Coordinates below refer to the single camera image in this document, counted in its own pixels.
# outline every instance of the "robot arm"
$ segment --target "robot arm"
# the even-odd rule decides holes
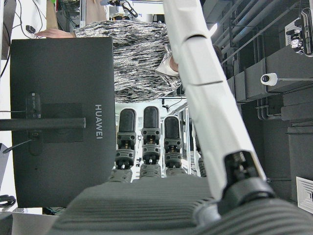
[[[164,0],[173,57],[196,126],[213,196],[242,179],[266,177],[214,52],[198,0]]]

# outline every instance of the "black robotic finger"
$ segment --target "black robotic finger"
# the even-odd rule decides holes
[[[136,144],[136,112],[134,109],[124,109],[120,113],[119,131],[115,163],[117,169],[130,169],[134,165]]]
[[[141,131],[142,159],[144,164],[140,167],[140,178],[161,177],[159,111],[157,107],[149,106],[143,111],[143,129]]]
[[[164,120],[164,149],[165,149],[165,165],[167,175],[175,175],[173,168],[177,168],[177,173],[181,174],[181,137],[179,131],[179,119],[176,116],[169,116]]]

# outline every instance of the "black and white patterned top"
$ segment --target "black and white patterned top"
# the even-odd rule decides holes
[[[133,21],[103,21],[74,30],[76,37],[112,37],[115,101],[151,101],[180,86],[179,76],[156,68],[171,55],[166,25]]]

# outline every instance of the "monitor back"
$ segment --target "monitor back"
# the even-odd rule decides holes
[[[41,118],[86,118],[85,129],[42,131],[42,151],[13,151],[20,208],[66,207],[83,189],[106,182],[115,157],[111,38],[13,40],[11,110],[27,94],[41,100]],[[12,118],[25,118],[13,113]],[[13,144],[29,132],[13,131]]]

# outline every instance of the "person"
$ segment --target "person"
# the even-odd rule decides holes
[[[152,101],[181,85],[178,65],[172,57],[163,23],[102,21],[75,29],[73,33],[47,29],[36,35],[48,38],[112,37],[117,103]]]

